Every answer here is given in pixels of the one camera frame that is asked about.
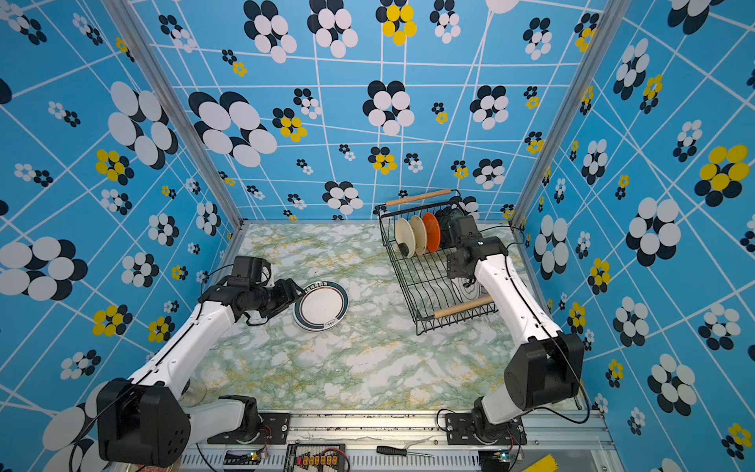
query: blue wallpaper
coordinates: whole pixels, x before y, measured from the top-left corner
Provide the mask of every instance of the blue wallpaper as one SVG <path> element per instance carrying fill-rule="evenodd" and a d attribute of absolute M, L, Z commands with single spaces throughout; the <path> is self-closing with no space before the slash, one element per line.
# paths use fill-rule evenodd
<path fill-rule="evenodd" d="M 249 219 L 519 198 L 606 0 L 131 2 Z"/>
<path fill-rule="evenodd" d="M 634 0 L 527 210 L 626 470 L 755 470 L 754 23 Z"/>
<path fill-rule="evenodd" d="M 0 20 L 0 470 L 99 472 L 97 388 L 183 323 L 233 228 L 99 2 Z"/>

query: orange plate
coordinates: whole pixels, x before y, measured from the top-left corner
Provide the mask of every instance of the orange plate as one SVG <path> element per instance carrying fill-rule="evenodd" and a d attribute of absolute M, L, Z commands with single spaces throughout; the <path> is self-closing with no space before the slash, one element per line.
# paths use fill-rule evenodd
<path fill-rule="evenodd" d="M 435 252 L 440 247 L 440 225 L 432 213 L 422 215 L 422 222 L 427 230 L 427 250 Z"/>

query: white plate with black rim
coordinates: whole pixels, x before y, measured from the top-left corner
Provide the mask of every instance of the white plate with black rim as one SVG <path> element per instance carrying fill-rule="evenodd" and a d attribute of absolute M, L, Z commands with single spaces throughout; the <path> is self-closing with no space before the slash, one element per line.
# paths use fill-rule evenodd
<path fill-rule="evenodd" d="M 294 305 L 294 321 L 307 331 L 325 331 L 346 315 L 349 296 L 336 282 L 313 282 L 304 288 L 304 292 Z"/>

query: plate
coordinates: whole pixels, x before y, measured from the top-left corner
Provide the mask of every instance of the plate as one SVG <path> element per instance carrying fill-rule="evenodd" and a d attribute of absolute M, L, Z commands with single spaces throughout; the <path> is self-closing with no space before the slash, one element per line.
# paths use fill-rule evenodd
<path fill-rule="evenodd" d="M 396 220 L 396 226 L 393 228 L 393 232 L 401 254 L 405 258 L 413 256 L 414 247 L 417 243 L 414 241 L 414 231 L 411 230 L 411 225 L 409 225 L 406 218 L 399 218 Z"/>
<path fill-rule="evenodd" d="M 320 280 L 307 285 L 304 291 L 294 305 L 294 321 L 307 331 L 325 331 L 346 315 L 349 296 L 336 282 Z"/>
<path fill-rule="evenodd" d="M 427 250 L 435 252 L 440 247 L 440 226 L 438 225 L 438 219 L 432 213 L 425 213 L 422 215 L 422 222 L 427 231 Z"/>
<path fill-rule="evenodd" d="M 414 233 L 414 253 L 421 256 L 427 247 L 427 230 L 424 227 L 422 218 L 417 215 L 411 217 L 409 226 L 411 226 L 411 231 Z"/>

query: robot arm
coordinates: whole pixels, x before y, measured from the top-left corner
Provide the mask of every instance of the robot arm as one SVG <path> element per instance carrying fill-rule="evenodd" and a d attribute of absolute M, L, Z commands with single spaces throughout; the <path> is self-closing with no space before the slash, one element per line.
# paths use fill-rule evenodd
<path fill-rule="evenodd" d="M 178 398 L 215 341 L 248 311 L 269 320 L 304 295 L 291 279 L 271 282 L 270 263 L 237 256 L 231 275 L 202 294 L 189 319 L 128 380 L 116 379 L 97 395 L 100 457 L 167 467 L 183 450 L 225 431 L 254 436 L 259 417 L 254 399 L 231 397 L 192 409 Z"/>
<path fill-rule="evenodd" d="M 449 242 L 456 246 L 448 256 L 448 275 L 478 280 L 493 298 L 514 341 L 505 384 L 480 397 L 472 411 L 478 437 L 495 441 L 512 419 L 579 393 L 584 345 L 576 334 L 565 335 L 538 306 L 499 238 L 483 237 L 474 218 L 458 210 L 440 220 Z"/>

